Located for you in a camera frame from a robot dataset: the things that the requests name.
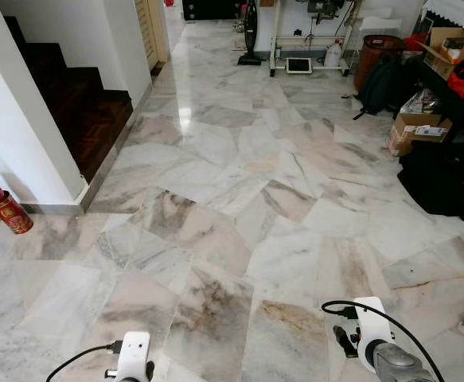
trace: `electrical cable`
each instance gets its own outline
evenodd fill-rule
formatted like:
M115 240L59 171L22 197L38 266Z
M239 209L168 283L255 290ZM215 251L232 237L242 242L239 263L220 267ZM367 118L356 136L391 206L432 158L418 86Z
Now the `electrical cable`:
M333 305L349 305L349 306L359 306L360 308L363 308L365 310L371 310L373 313L378 314L379 316L385 318L386 320L390 321L392 324L396 325L402 332L408 335L408 337L417 345L421 353L424 355L424 357L427 359L428 363L430 364L431 368L433 369L433 372L437 376L437 379L439 382L444 382L444 378L442 377L442 374L439 371L439 368L437 368L437 365L431 359L430 354L428 351L424 348L424 346L418 341L417 338L415 338L414 334L412 334L407 328L405 328L403 325L401 325L397 320L392 318L391 316L388 316L386 313L382 313L377 309L372 308L371 306L367 306L365 304L361 304L359 302L354 302L354 301L346 301L346 300L333 300L333 301L328 301L325 304L322 304L322 310L326 313L329 314L336 314L338 316L344 315L341 313L339 310L328 310L326 309L327 306L333 306Z
M343 22L344 22L345 19L346 19L346 15L349 14L350 9L352 8L352 5L353 5L354 3L355 3L355 1L350 2L349 8L346 10L345 15L344 15L343 18L341 19L340 25L337 26L336 32L334 32L334 36L337 35L337 31L340 30L341 26L343 25Z
M61 364L59 367L57 367L55 370L52 371L51 374L49 374L48 378L46 378L46 382L49 382L61 369L67 367L68 364L71 364L78 358L84 356L85 354L89 354L91 352L95 352L97 350L111 350L113 353L118 354L120 353L120 349L122 348L122 341L115 341L111 344L108 345L101 345L101 346L96 346L95 348L90 348L87 350L84 350L80 354L76 354L73 358L71 358L68 361L65 361L63 364Z

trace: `black bag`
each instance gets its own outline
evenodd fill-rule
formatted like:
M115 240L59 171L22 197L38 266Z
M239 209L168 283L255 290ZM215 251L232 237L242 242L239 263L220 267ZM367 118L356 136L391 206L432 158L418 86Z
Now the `black bag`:
M372 71L357 95L362 102L361 113L353 117L359 119L364 113L375 115L383 110L396 92L396 84L401 77L401 65L392 54L385 53Z
M417 142L400 164L398 179L422 209L464 220L464 143Z

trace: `black cable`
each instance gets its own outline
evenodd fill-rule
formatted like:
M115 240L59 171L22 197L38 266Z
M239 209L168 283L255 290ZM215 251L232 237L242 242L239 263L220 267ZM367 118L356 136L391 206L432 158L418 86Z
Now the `black cable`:
M59 367L57 367L55 370L53 370L53 372L51 374L49 374L48 378L46 378L46 382L49 382L55 376L55 374L57 374L61 369L65 368L68 364L71 364L72 362L74 362L78 358L84 356L85 354L95 352L96 350L113 350L113 346L114 346L114 344L96 346L95 348L87 349L87 350L81 352L80 354L75 355L73 358L71 358L68 361L65 361L63 364L61 364Z
M444 378L442 377L442 374L439 371L439 368L437 368L437 365L435 362L431 359L430 354L426 351L424 346L418 341L417 338L415 338L414 334L412 334L407 328L405 328L403 325L401 325L397 320L392 318L391 316L388 316L386 313L382 313L377 309L372 308L371 306L367 306L364 304L361 304L359 302L354 302L354 301L346 301L346 300L334 300L334 301L329 301L326 302L325 304L322 305L322 310L326 313L329 314L336 314L338 316L341 316L339 311L337 310L328 310L326 309L327 306L332 306L332 305L351 305L351 306L359 306L360 308L363 308L365 310L371 310L373 313L378 314L379 316L385 318L386 320L390 321L394 325L396 325L398 328L401 329L402 332L408 335L408 337L414 341L414 343L417 345L421 353L424 355L424 357L427 359L428 363L430 364L431 368L433 369L435 375L437 376L437 379L439 382L444 382Z
M345 19L346 19L346 15L349 14L350 8L352 8L352 5L353 5L354 2L355 2L355 0L350 2L349 8L346 10L345 15L344 15L343 18L341 19L340 25L337 26L336 32L334 32L334 36L337 35L337 31L340 30L341 26L343 25L343 22L344 22Z

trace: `vacuum cleaner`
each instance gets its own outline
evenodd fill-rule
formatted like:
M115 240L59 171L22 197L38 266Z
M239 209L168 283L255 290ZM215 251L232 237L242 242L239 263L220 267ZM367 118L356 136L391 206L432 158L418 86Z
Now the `vacuum cleaner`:
M246 54L239 58L239 65L261 65L262 61L255 56L253 49L256 43L258 31L258 14L256 13L255 0L248 0L246 18L244 20L244 37L246 39Z

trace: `staircase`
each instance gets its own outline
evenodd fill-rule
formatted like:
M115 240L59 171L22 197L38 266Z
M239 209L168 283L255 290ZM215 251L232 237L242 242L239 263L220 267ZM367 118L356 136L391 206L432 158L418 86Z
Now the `staircase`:
M104 90L98 68L68 68L58 44L27 43L18 20L5 20L72 157L90 182L133 111L129 93Z

